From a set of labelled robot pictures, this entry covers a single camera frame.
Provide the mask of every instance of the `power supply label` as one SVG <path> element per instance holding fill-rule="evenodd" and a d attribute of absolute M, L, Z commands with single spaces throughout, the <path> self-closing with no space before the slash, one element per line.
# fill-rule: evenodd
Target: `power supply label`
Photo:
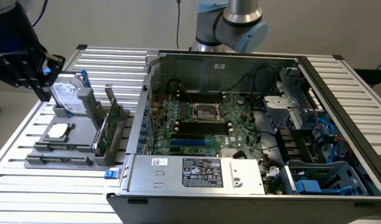
<path fill-rule="evenodd" d="M 222 188 L 219 159 L 182 159 L 182 185 L 187 188 Z"/>

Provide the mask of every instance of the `white wall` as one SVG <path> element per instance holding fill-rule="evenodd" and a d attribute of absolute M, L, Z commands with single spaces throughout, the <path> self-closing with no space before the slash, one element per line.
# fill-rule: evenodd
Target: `white wall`
<path fill-rule="evenodd" d="M 34 0 L 33 20 L 43 0 Z M 258 51 L 339 54 L 351 66 L 381 62 L 381 0 L 259 0 L 270 31 Z M 194 40 L 195 0 L 181 2 L 179 46 Z M 175 0 L 49 0 L 35 32 L 53 54 L 77 44 L 175 47 Z"/>

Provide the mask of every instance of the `metal extrusion platform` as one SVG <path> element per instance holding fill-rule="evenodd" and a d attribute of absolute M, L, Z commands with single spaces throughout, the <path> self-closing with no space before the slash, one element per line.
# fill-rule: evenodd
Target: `metal extrusion platform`
<path fill-rule="evenodd" d="M 105 84 L 123 109 L 134 112 L 146 75 L 145 61 L 155 50 L 87 47 L 67 61 L 66 69 L 85 68 L 97 100 L 107 104 Z M 307 56 L 334 96 L 381 157 L 381 100 L 343 61 Z M 25 169 L 23 158 L 53 117 L 54 102 L 37 102 L 0 151 L 0 223 L 119 224 L 103 193 L 118 180 L 103 171 Z M 123 162 L 131 118 L 126 122 L 115 163 Z M 381 224 L 366 218 L 352 224 Z"/>

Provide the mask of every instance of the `open computer chassis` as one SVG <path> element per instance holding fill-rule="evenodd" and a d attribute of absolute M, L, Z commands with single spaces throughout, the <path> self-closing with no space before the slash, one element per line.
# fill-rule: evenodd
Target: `open computer chassis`
<path fill-rule="evenodd" d="M 347 223 L 381 160 L 306 57 L 159 51 L 106 198 L 125 223 Z"/>

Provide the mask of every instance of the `white floor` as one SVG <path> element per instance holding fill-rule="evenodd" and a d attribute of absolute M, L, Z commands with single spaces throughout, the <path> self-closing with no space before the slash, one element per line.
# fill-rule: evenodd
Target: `white floor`
<path fill-rule="evenodd" d="M 33 93 L 0 91 L 0 149 L 35 104 Z"/>

